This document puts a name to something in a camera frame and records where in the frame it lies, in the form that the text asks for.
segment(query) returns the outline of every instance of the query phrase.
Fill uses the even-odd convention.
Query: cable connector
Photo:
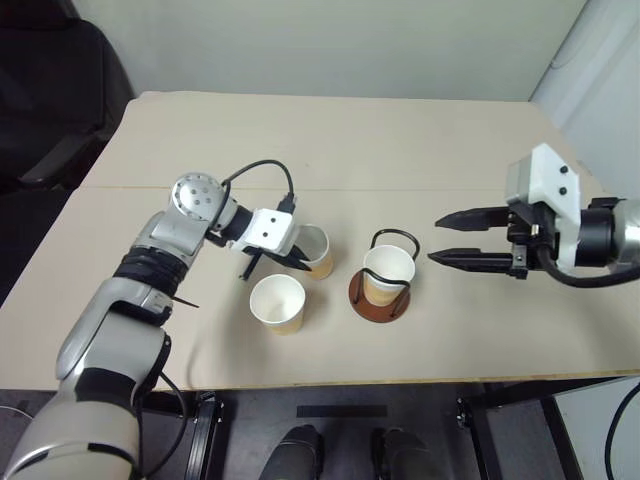
[[[296,209],[296,197],[293,193],[287,193],[285,197],[278,203],[276,210],[284,213],[291,213]]]

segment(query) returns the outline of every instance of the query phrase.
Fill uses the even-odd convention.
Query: wire cup holder
[[[411,258],[415,262],[418,254],[420,253],[420,242],[418,242],[416,237],[411,235],[409,232],[405,232],[404,230],[399,230],[397,228],[384,228],[382,230],[378,230],[371,239],[369,250],[376,246],[378,237],[385,233],[395,233],[411,240],[411,242],[413,242],[416,247],[413,255],[411,256]],[[365,273],[381,283],[386,283],[388,285],[402,285],[404,288],[389,305],[381,307],[373,305],[367,300],[366,296],[364,295]],[[374,272],[370,268],[364,267],[358,270],[358,272],[356,272],[356,274],[351,278],[351,282],[349,283],[349,300],[351,301],[351,306],[353,307],[353,309],[361,317],[366,318],[371,322],[389,323],[397,320],[407,310],[407,307],[409,306],[409,303],[411,301],[410,291],[411,284],[406,280],[394,280],[385,278],[382,275]]]

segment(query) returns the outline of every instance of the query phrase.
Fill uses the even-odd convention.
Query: black metal frame
[[[498,460],[495,442],[487,418],[487,410],[516,403],[538,400],[542,406],[549,431],[553,438],[562,470],[567,480],[582,480],[571,440],[562,421],[560,411],[553,398],[559,393],[590,387],[615,380],[617,377],[589,378],[580,380],[541,380],[516,383],[485,385],[485,393],[458,399],[458,423],[469,428],[473,448],[482,480],[502,480],[502,470]]]
[[[195,429],[185,480],[222,478],[229,434],[229,406],[215,392],[183,392],[187,415],[193,417]],[[180,403],[170,393],[152,392],[143,408],[165,415],[182,415]]]

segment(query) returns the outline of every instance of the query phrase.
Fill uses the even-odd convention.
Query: black wire handle
[[[403,307],[405,300],[407,299],[407,295],[409,294],[409,289],[411,288],[411,284],[406,280],[391,280],[388,278],[384,278],[382,275],[378,275],[376,272],[371,270],[370,268],[362,268],[358,271],[358,280],[356,286],[356,292],[353,298],[351,299],[351,303],[357,305],[360,299],[364,294],[364,274],[368,273],[373,278],[378,280],[379,282],[388,283],[391,285],[403,285],[404,288],[400,291],[400,294],[396,297],[393,303],[393,310],[391,310],[391,318],[395,318],[398,315],[398,311]]]
[[[383,228],[382,230],[378,230],[373,235],[373,239],[371,239],[371,246],[369,247],[370,249],[376,246],[376,240],[383,233],[397,233],[398,235],[403,235],[403,236],[407,237],[416,246],[416,251],[413,253],[411,258],[413,258],[415,260],[418,257],[418,254],[420,253],[420,242],[418,242],[418,239],[416,237],[414,237],[413,235],[411,235],[409,232],[405,232],[404,230],[399,230],[397,228]]]

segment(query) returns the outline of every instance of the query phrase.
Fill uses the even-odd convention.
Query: black cable
[[[621,285],[623,283],[631,282],[633,280],[640,279],[640,265],[633,266],[627,270],[621,272],[611,273],[609,275],[601,275],[598,277],[574,277],[567,275],[558,269],[555,261],[551,256],[551,247],[547,245],[541,245],[536,249],[536,255],[540,261],[540,265],[551,277],[576,288],[600,288],[600,287],[612,287],[614,285]]]
[[[620,419],[624,414],[629,403],[633,400],[638,392],[640,392],[640,383],[631,389],[629,393],[622,399],[616,413],[613,414],[613,420],[611,420],[611,425],[609,425],[609,432],[607,433],[607,441],[604,444],[604,468],[607,471],[607,480],[615,480],[613,476],[613,470],[611,469],[611,447],[613,445],[613,436],[616,433],[616,429],[618,428],[618,423],[620,423]]]
[[[258,167],[260,165],[277,165],[278,167],[280,167],[284,172],[285,176],[287,177],[287,183],[289,184],[289,195],[293,197],[293,180],[291,179],[291,174],[289,173],[289,170],[284,165],[284,163],[278,160],[258,160],[257,162],[253,162],[253,163],[250,163],[249,165],[245,165],[240,170],[231,174],[231,176],[227,177],[227,179],[222,183],[224,184],[226,182],[230,182],[231,180],[234,180],[240,175],[242,175],[243,173],[245,173],[247,170],[251,170],[252,168]]]
[[[171,390],[173,390],[173,392],[178,397],[178,401],[180,402],[180,409],[182,410],[182,424],[180,425],[180,430],[178,431],[178,435],[176,436],[176,439],[171,445],[171,448],[169,448],[165,456],[162,457],[162,459],[157,463],[157,465],[155,465],[152,469],[150,469],[145,474],[145,477],[147,478],[157,473],[158,470],[160,470],[164,466],[164,464],[167,463],[167,460],[169,460],[171,455],[175,453],[176,449],[178,448],[178,445],[180,445],[180,442],[182,441],[182,437],[184,436],[184,432],[187,429],[187,421],[188,421],[187,402],[185,401],[184,396],[182,395],[182,392],[178,387],[176,387],[175,383],[173,383],[171,379],[164,374],[164,372],[160,372],[160,378],[162,378],[167,383],[167,385],[171,387]]]

